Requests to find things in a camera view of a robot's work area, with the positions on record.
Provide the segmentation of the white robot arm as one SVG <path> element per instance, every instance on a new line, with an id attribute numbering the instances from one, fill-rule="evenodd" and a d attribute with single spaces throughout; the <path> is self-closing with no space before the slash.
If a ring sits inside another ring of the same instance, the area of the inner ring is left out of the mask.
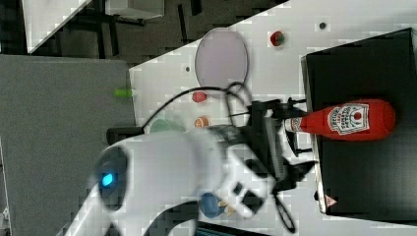
<path id="1" fill-rule="evenodd" d="M 194 236 L 205 194 L 243 218 L 256 215 L 313 168 L 282 155 L 285 119 L 303 116 L 297 100 L 254 101 L 232 124 L 140 134 L 107 147 L 89 193 L 58 236 Z"/>

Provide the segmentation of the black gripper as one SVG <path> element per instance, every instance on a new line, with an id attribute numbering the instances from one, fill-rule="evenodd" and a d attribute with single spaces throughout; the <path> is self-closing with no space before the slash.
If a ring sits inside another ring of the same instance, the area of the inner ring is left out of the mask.
<path id="1" fill-rule="evenodd" d="M 291 164 L 282 156 L 279 129 L 281 119 L 304 117 L 306 111 L 296 107 L 296 104 L 305 103 L 305 99 L 289 97 L 286 102 L 280 99 L 270 101 L 254 101 L 249 106 L 249 120 L 247 122 L 250 140 L 257 157 L 274 179 L 273 193 L 295 189 L 314 168 L 316 161 L 310 160 Z"/>

